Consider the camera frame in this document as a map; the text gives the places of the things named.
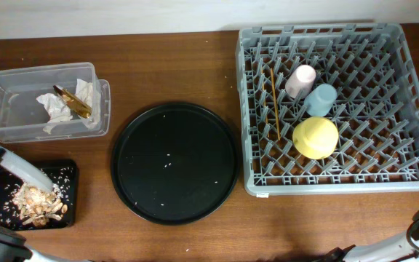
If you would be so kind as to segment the grey plate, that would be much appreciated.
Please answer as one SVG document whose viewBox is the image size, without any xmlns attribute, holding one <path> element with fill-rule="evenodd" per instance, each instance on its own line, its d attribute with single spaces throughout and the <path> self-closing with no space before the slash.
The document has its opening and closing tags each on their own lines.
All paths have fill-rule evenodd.
<svg viewBox="0 0 419 262">
<path fill-rule="evenodd" d="M 53 182 L 40 169 L 2 146 L 0 149 L 3 151 L 0 165 L 5 170 L 41 191 L 49 193 L 53 190 Z"/>
</svg>

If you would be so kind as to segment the peanut shells and rice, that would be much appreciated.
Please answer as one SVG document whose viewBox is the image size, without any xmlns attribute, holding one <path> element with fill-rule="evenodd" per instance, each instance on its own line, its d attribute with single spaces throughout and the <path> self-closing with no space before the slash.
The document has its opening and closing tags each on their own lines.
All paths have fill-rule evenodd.
<svg viewBox="0 0 419 262">
<path fill-rule="evenodd" d="M 47 193 L 28 185 L 24 180 L 12 201 L 20 209 L 20 217 L 27 217 L 27 222 L 35 226 L 44 224 L 48 218 L 59 220 L 60 216 L 56 212 L 67 210 L 67 206 L 60 201 L 54 189 Z"/>
</svg>

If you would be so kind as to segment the white tissue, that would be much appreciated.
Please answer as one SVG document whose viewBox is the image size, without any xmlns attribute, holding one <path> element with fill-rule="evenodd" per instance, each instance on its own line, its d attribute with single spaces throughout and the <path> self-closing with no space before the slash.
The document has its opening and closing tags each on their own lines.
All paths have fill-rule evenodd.
<svg viewBox="0 0 419 262">
<path fill-rule="evenodd" d="M 82 123 L 89 130 L 96 128 L 100 121 L 101 94 L 93 86 L 92 82 L 77 79 L 75 96 L 92 108 L 92 116 L 88 119 L 81 117 Z M 72 120 L 73 116 L 71 109 L 59 95 L 47 93 L 38 96 L 36 100 L 43 105 L 50 117 L 47 126 L 43 129 L 44 132 L 51 134 L 52 129 L 57 126 L 57 122 Z"/>
</svg>

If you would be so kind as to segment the wooden chopstick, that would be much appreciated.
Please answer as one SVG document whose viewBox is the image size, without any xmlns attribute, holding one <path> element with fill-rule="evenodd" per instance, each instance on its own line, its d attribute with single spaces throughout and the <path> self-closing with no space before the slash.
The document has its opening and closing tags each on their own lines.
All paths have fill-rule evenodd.
<svg viewBox="0 0 419 262">
<path fill-rule="evenodd" d="M 265 128 L 263 130 L 263 135 L 266 138 L 269 138 L 270 127 L 269 127 L 269 123 L 268 123 L 268 106 L 266 104 L 266 98 L 267 98 L 268 93 L 265 89 L 265 78 L 266 77 L 265 77 L 264 71 L 262 71 L 261 75 L 260 75 L 260 83 L 261 83 L 261 89 L 262 89 L 261 100 L 263 102 L 262 115 L 264 115 L 264 120 L 265 120 Z"/>
<path fill-rule="evenodd" d="M 273 103 L 274 103 L 274 113 L 275 113 L 275 121 L 276 121 L 276 134 L 277 140 L 281 140 L 280 128 L 279 128 L 279 113 L 277 108 L 277 99 L 276 99 L 276 88 L 274 82 L 274 70 L 270 68 L 270 77 L 271 77 L 271 89 L 272 89 L 272 96 L 273 96 Z"/>
</svg>

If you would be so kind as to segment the pink cup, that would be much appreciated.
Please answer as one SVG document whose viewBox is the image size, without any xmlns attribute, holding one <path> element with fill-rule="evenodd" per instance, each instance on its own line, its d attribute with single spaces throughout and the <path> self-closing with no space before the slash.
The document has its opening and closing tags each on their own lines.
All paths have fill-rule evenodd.
<svg viewBox="0 0 419 262">
<path fill-rule="evenodd" d="M 288 78 L 285 90 L 291 98 L 305 98 L 316 79 L 316 71 L 310 65 L 298 66 Z"/>
</svg>

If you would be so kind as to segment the yellow bowl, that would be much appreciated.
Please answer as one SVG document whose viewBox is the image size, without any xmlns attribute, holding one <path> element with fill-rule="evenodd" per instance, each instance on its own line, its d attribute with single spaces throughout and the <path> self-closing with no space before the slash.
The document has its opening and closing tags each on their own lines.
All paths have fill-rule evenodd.
<svg viewBox="0 0 419 262">
<path fill-rule="evenodd" d="M 309 159 L 329 157 L 338 144 L 336 125 L 320 116 L 312 116 L 298 124 L 292 134 L 295 148 Z"/>
</svg>

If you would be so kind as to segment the blue cup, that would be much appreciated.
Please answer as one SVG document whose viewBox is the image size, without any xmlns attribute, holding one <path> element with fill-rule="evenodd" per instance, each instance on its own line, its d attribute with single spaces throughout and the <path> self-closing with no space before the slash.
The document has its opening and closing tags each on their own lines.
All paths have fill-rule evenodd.
<svg viewBox="0 0 419 262">
<path fill-rule="evenodd" d="M 337 99 L 337 91 L 330 84 L 320 84 L 304 100 L 310 116 L 326 116 Z"/>
</svg>

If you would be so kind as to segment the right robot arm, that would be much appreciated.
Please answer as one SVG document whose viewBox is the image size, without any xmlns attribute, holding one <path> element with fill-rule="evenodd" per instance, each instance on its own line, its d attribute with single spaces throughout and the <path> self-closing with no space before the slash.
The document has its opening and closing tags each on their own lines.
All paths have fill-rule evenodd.
<svg viewBox="0 0 419 262">
<path fill-rule="evenodd" d="M 352 245 L 346 249 L 336 247 L 319 260 L 341 262 L 419 261 L 419 211 L 413 215 L 409 228 L 401 234 L 372 245 Z"/>
</svg>

